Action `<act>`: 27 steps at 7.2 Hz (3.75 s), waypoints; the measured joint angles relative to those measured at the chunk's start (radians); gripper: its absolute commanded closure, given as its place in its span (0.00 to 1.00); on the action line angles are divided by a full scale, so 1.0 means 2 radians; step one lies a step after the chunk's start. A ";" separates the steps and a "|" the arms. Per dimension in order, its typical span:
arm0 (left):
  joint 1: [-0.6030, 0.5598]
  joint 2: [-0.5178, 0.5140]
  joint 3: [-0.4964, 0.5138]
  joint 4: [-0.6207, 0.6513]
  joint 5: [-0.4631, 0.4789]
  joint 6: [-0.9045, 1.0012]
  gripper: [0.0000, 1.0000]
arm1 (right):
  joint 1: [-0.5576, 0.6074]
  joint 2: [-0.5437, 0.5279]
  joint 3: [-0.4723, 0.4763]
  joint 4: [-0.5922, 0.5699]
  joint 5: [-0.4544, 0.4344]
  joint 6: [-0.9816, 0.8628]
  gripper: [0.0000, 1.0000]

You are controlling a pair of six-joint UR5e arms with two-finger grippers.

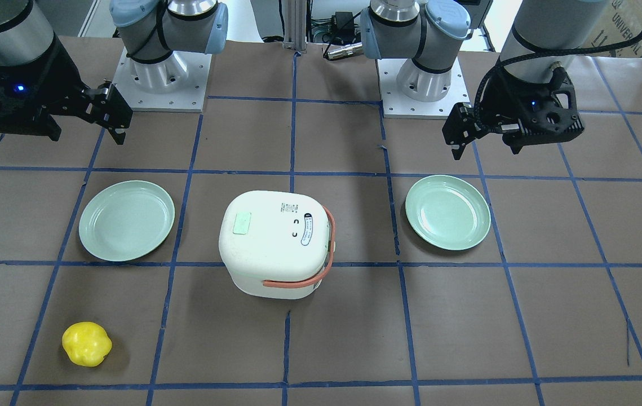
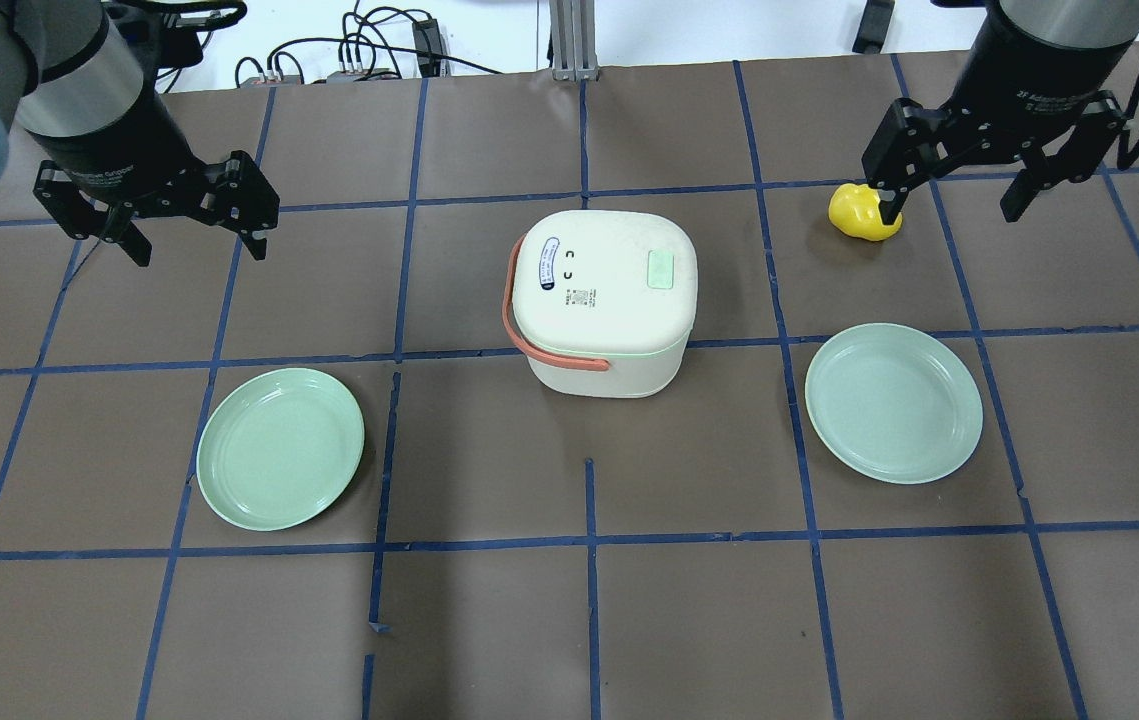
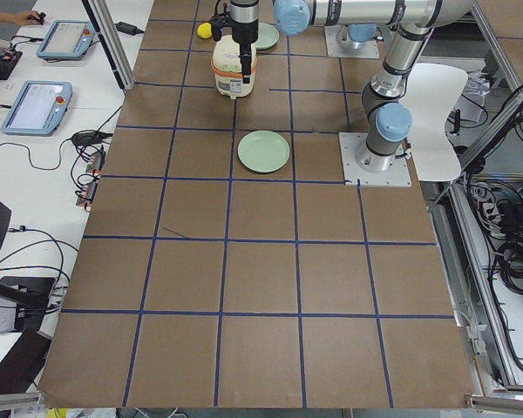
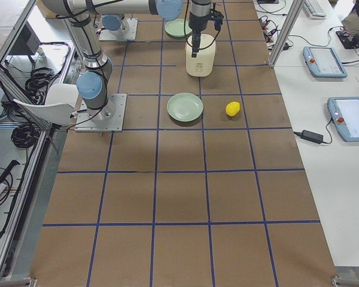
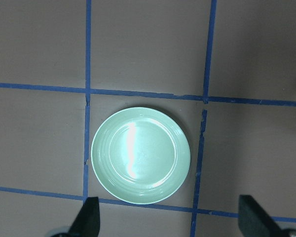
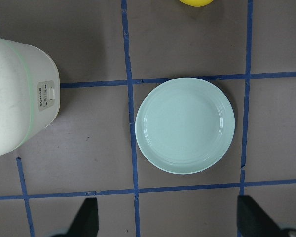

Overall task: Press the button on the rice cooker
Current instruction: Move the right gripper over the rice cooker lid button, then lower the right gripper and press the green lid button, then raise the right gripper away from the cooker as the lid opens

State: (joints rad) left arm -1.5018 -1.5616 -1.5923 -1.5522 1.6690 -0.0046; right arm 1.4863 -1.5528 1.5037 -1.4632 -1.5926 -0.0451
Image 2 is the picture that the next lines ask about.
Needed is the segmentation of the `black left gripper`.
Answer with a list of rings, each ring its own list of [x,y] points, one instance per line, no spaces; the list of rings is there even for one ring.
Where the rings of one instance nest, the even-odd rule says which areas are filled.
[[[200,33],[229,13],[33,13],[17,23],[34,47],[36,85],[17,122],[46,152],[33,195],[72,240],[98,238],[149,265],[134,218],[188,216],[236,234],[267,260],[280,196],[248,152],[208,164],[156,91],[166,69],[203,58]]]

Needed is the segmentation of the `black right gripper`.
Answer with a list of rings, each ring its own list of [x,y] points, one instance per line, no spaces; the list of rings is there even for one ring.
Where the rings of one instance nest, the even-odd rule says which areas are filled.
[[[909,193],[961,164],[1022,159],[1000,197],[1003,219],[1017,222],[1040,193],[1093,177],[1125,131],[1126,114],[1103,85],[1139,35],[1139,1],[988,1],[985,9],[944,108],[899,97],[862,154],[883,224],[898,222]]]

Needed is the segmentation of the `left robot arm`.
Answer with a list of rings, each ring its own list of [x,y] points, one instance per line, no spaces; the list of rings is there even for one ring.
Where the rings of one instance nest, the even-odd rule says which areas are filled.
[[[74,240],[148,265],[141,218],[226,228],[267,257],[280,197],[248,152],[195,155],[156,90],[203,56],[199,33],[235,26],[244,1],[0,1],[0,179],[19,126],[46,152],[33,196]]]

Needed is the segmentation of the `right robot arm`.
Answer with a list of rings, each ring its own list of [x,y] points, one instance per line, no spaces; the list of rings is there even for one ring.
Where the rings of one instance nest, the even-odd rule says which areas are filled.
[[[948,100],[890,104],[862,155],[880,223],[958,167],[1021,163],[1000,199],[1017,222],[1040,193],[1093,175],[1113,144],[1130,167],[1132,108],[1105,88],[1139,36],[1139,1],[990,1]]]

